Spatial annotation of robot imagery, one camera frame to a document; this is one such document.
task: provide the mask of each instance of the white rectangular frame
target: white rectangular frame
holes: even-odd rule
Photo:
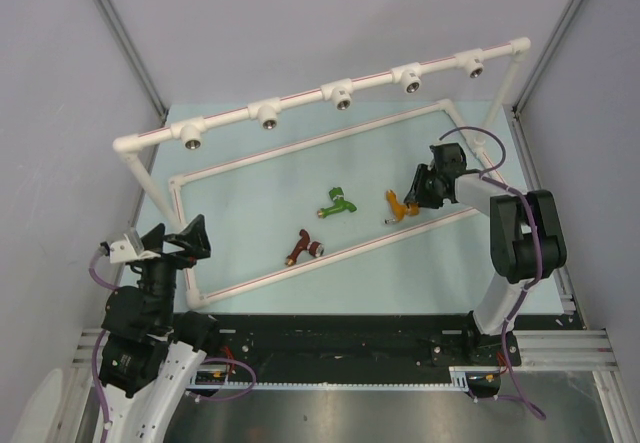
[[[348,128],[344,128],[341,130],[332,131],[324,135],[308,138],[306,140],[302,140],[297,143],[281,146],[273,150],[263,151],[261,153],[249,155],[244,158],[240,158],[230,162],[211,166],[209,168],[204,168],[204,169],[196,170],[189,173],[178,174],[169,179],[169,191],[173,197],[174,210],[178,215],[178,219],[180,220],[180,223],[183,225],[187,224],[188,219],[185,215],[184,204],[182,201],[182,187],[188,183],[199,181],[205,178],[211,178],[212,176],[216,176],[221,173],[226,173],[228,171],[237,170],[239,168],[261,163],[273,158],[278,158],[280,156],[288,155],[298,151],[303,151],[309,148],[323,145],[325,143],[329,143],[331,141],[358,135],[360,133],[382,128],[388,125],[392,125],[394,123],[408,120],[410,118],[416,118],[418,116],[434,113],[436,111],[443,111],[445,114],[449,116],[451,121],[457,126],[465,126],[465,123],[460,117],[460,114],[456,110],[453,102],[450,100],[440,100],[428,106],[423,106],[413,110],[403,111],[395,115],[386,116],[386,117],[368,121],[365,123],[360,123],[358,125],[350,126]],[[493,166],[493,162],[489,159],[484,149],[480,154],[482,155],[482,159],[481,159],[482,164],[485,167]],[[504,179],[499,174],[499,172],[496,171],[496,172],[493,172],[493,174],[495,178],[498,178],[504,182]],[[375,238],[365,243],[361,243],[359,245],[355,245],[350,248],[346,248],[344,250],[331,253],[326,256],[322,256],[320,258],[316,258],[306,263],[301,263],[290,268],[285,268],[280,271],[270,273],[268,275],[254,278],[254,279],[251,279],[242,283],[238,283],[236,285],[233,285],[221,290],[217,290],[211,293],[206,293],[206,294],[203,294],[197,286],[195,270],[193,268],[189,268],[185,270],[187,304],[191,309],[201,308],[203,306],[214,303],[216,301],[230,298],[248,291],[252,291],[252,290],[261,288],[263,286],[269,285],[271,283],[276,283],[278,281],[292,278],[294,276],[301,275],[309,271],[322,268],[323,266],[326,266],[326,265],[338,263],[339,261],[345,260],[347,258],[351,258],[357,255],[360,255],[362,253],[366,253],[366,252],[375,250],[377,248],[381,248],[383,246],[387,246],[387,245],[396,243],[398,241],[402,241],[406,238],[411,238],[421,233],[424,233],[436,228],[440,228],[441,226],[444,226],[448,223],[460,221],[462,219],[468,218],[476,214],[478,214],[478,211],[472,208],[467,208],[467,209],[452,213],[450,215],[444,216],[442,218],[437,218],[435,220],[424,222],[419,225],[406,228],[406,229],[403,229],[379,238]]]

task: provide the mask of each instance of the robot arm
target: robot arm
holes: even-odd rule
[[[515,307],[525,284],[536,276],[534,237],[540,242],[542,278],[564,265],[567,250],[553,195],[546,190],[530,191],[524,198],[531,208],[537,235],[529,226],[523,201],[468,170],[466,155],[457,143],[431,146],[433,162],[421,164],[404,199],[410,207],[440,208],[444,200],[476,208],[490,218],[491,261],[496,270],[487,293],[473,311],[480,335],[499,335]],[[515,316],[510,320],[513,327]]]
[[[182,249],[165,253],[164,242]],[[102,328],[110,334],[99,385],[109,423],[98,425],[93,441],[159,442],[189,379],[220,346],[218,325],[210,316],[189,312],[173,321],[177,270],[211,254],[204,217],[179,234],[165,235],[164,225],[158,225],[142,238],[129,231],[105,247],[112,263],[126,263],[140,280],[107,300]]]

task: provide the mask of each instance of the orange plastic object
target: orange plastic object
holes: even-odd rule
[[[409,203],[408,205],[398,203],[398,198],[392,190],[388,190],[384,196],[389,202],[391,212],[394,216],[389,220],[385,220],[385,223],[398,223],[399,221],[402,221],[405,216],[416,216],[420,213],[420,207],[415,203]]]

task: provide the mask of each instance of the gray wall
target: gray wall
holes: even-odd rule
[[[567,0],[114,0],[171,103],[246,102],[528,36],[524,82]],[[439,74],[422,99],[487,99],[502,67],[477,81]],[[361,99],[400,98],[389,88]]]
[[[640,408],[640,0],[589,0],[523,115],[569,270]]]
[[[159,123],[92,0],[2,1],[0,441],[9,441],[31,392],[99,321],[106,293],[86,268],[138,196],[111,141]]]

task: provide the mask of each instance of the white pvc pipe frame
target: white pvc pipe frame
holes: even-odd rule
[[[528,38],[518,38],[511,40],[503,45],[493,46],[485,49],[469,50],[462,53],[456,53],[448,58],[442,58],[433,61],[427,61],[424,63],[412,63],[396,68],[392,68],[384,73],[378,73],[376,75],[365,76],[355,79],[345,79],[334,83],[323,85],[318,89],[305,91],[292,96],[284,98],[272,98],[269,100],[262,100],[255,103],[251,103],[244,108],[227,111],[217,115],[209,117],[191,118],[188,120],[179,121],[169,126],[153,130],[147,133],[134,134],[117,138],[113,142],[114,150],[120,155],[122,160],[127,164],[133,175],[136,177],[140,185],[146,191],[147,195],[151,198],[158,210],[163,214],[167,221],[171,224],[174,231],[181,231],[186,225],[186,217],[184,215],[184,208],[182,206],[181,187],[186,183],[195,181],[198,179],[213,176],[225,171],[241,168],[254,163],[259,163],[271,158],[276,158],[288,153],[300,151],[305,148],[311,148],[329,141],[334,141],[340,138],[346,138],[348,136],[356,135],[364,131],[369,131],[375,128],[380,128],[398,121],[403,121],[408,118],[425,115],[434,111],[444,111],[453,121],[453,123],[460,127],[466,126],[464,120],[455,108],[455,105],[450,100],[440,100],[433,105],[429,105],[422,108],[406,111],[397,115],[391,115],[385,118],[374,120],[371,122],[363,123],[353,127],[345,128],[343,130],[334,131],[325,135],[321,135],[315,138],[310,138],[293,145],[288,145],[281,148],[276,148],[264,153],[249,156],[240,160],[231,161],[218,165],[212,168],[204,170],[186,173],[183,175],[176,175],[170,179],[169,187],[173,194],[174,209],[171,208],[163,192],[155,183],[149,172],[138,158],[138,152],[144,148],[156,146],[166,141],[173,139],[180,139],[181,133],[185,127],[190,135],[193,132],[197,134],[204,133],[207,130],[216,128],[219,126],[228,125],[231,123],[237,123],[247,119],[259,118],[260,109],[267,108],[270,112],[279,113],[282,110],[294,108],[297,106],[306,105],[322,100],[330,100],[332,91],[335,88],[346,89],[349,94],[357,90],[366,88],[372,88],[375,86],[381,86],[391,83],[399,83],[402,75],[406,70],[415,72],[418,77],[435,73],[439,71],[449,69],[468,69],[469,65],[478,62],[484,62],[493,58],[499,58],[502,56],[510,56],[511,61],[505,72],[498,91],[496,92],[494,99],[489,107],[487,115],[485,116],[482,127],[488,127],[495,120],[500,106],[503,104],[507,91],[513,83],[513,79],[516,75],[516,71],[520,62],[524,59],[529,51],[531,42]],[[464,135],[467,144],[476,157],[482,162],[485,167],[492,166],[491,160],[488,158],[484,147],[484,139],[471,136],[469,134]],[[293,276],[312,271],[322,266],[342,261],[346,258],[350,258],[382,246],[389,245],[398,241],[402,241],[406,238],[418,235],[420,233],[429,231],[431,229],[438,228],[447,223],[458,221],[463,218],[477,214],[476,210],[465,209],[449,216],[436,219],[430,222],[422,223],[412,228],[398,231],[390,235],[371,240],[361,245],[354,246],[321,258],[317,258],[307,263],[297,265],[292,268],[288,268],[282,271],[266,275],[261,278],[256,278],[238,285],[225,288],[213,293],[203,295],[196,286],[195,272],[193,269],[185,270],[185,280],[187,286],[187,305],[191,309],[198,309],[224,298],[244,293],[256,289],[261,286],[265,286],[276,281],[281,281]]]

